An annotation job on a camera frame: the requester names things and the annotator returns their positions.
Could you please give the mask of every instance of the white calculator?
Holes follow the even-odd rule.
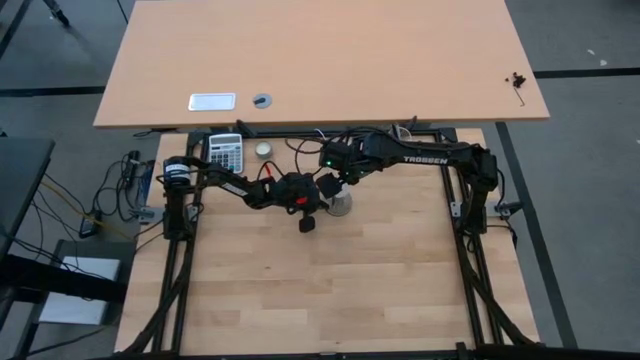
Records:
[[[209,136],[209,162],[220,163],[236,174],[242,172],[242,135]]]

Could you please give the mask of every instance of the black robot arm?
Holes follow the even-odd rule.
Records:
[[[316,182],[322,194],[330,198],[341,183],[357,184],[373,171],[395,164],[444,165],[456,168],[471,189],[471,199],[462,204],[462,227],[470,232],[486,232],[485,203],[498,185],[494,155],[480,145],[442,144],[401,141],[384,132],[372,132],[345,141],[327,141],[320,152],[320,166],[338,171],[336,179],[324,175]]]
[[[328,207],[320,200],[312,174],[288,173],[277,181],[271,176],[250,181],[246,176],[234,174],[218,163],[208,163],[196,157],[174,156],[165,160],[163,165],[161,178],[167,198],[164,236],[167,239],[184,240],[191,236],[191,219],[185,208],[185,196],[210,186],[220,187],[242,198],[252,209],[275,205],[284,207],[290,215],[302,211],[301,232],[311,231],[315,227],[315,220],[309,215],[318,208]],[[191,185],[191,174],[194,172],[203,176],[198,184]]]

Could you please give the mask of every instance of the gray floor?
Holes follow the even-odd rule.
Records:
[[[0,13],[0,35],[20,5]],[[640,1],[507,0],[534,70],[640,66]],[[113,0],[60,0],[75,26],[65,32],[34,0],[0,59],[0,89],[104,85],[125,30]],[[127,12],[131,0],[124,0]],[[534,199],[569,315],[583,348],[640,351],[640,77],[541,80],[551,121],[509,125]],[[138,149],[154,156],[157,137],[133,131],[95,130],[100,95],[0,98],[0,127],[12,136],[51,137],[57,146],[49,174],[85,203],[106,166]],[[507,169],[495,127],[482,125],[488,145]],[[50,193],[52,206],[72,226],[80,219]],[[507,198],[515,200],[511,184]],[[114,219],[115,225],[123,226]],[[522,215],[514,218],[522,265],[542,339],[559,337]],[[44,218],[45,249],[68,238]],[[134,226],[125,227],[129,233]],[[19,236],[39,242],[30,211]],[[120,241],[101,234],[100,241]],[[28,306],[15,306],[0,335],[0,358],[9,356]],[[34,348],[90,331],[84,326],[43,328]],[[108,355],[115,328],[36,358],[85,359]]]

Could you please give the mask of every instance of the light wood tabletop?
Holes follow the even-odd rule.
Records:
[[[484,143],[481,130],[458,130],[458,137]],[[256,141],[245,140],[250,178],[262,163]],[[295,171],[282,139],[269,141],[272,160],[284,172]],[[184,154],[185,144],[186,135],[162,136],[154,176],[163,159]],[[303,171],[317,168],[317,155],[299,160]],[[459,341],[472,347],[442,183],[437,166],[398,165],[372,174],[351,188],[349,214],[316,213],[316,229],[307,234],[298,232],[298,215],[252,210],[222,189],[207,188],[181,354],[443,350]],[[154,182],[148,205],[164,206],[162,193]],[[152,229],[139,243],[160,232]],[[489,228],[482,241],[496,300],[537,339],[509,231]],[[153,313],[167,249],[160,237],[136,255],[116,350],[128,346]],[[172,324],[173,312],[169,319]]]
[[[519,94],[514,72],[527,79]],[[235,108],[189,111],[197,93],[233,93]],[[265,109],[260,93],[272,97]],[[413,116],[549,117],[504,0],[137,1],[94,125]]]

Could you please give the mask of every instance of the white label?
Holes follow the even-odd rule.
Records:
[[[238,189],[237,187],[235,187],[235,186],[233,186],[233,185],[231,185],[229,183],[222,184],[222,185],[220,185],[220,187],[222,187],[222,188],[224,188],[224,189],[226,189],[226,190],[228,190],[228,191],[230,191],[230,192],[232,192],[232,193],[234,193],[236,195],[239,195],[239,196],[245,196],[245,195],[248,194],[248,192],[246,192],[246,191],[244,191],[242,189]]]
[[[233,110],[236,107],[235,93],[191,94],[190,111]]]
[[[405,156],[405,162],[414,162],[420,164],[447,165],[447,159],[437,159],[421,156]]]
[[[171,164],[167,165],[167,167],[164,168],[165,175],[169,175],[170,177],[182,177],[191,180],[189,174],[185,174],[186,172],[189,172],[189,167],[182,164]]]

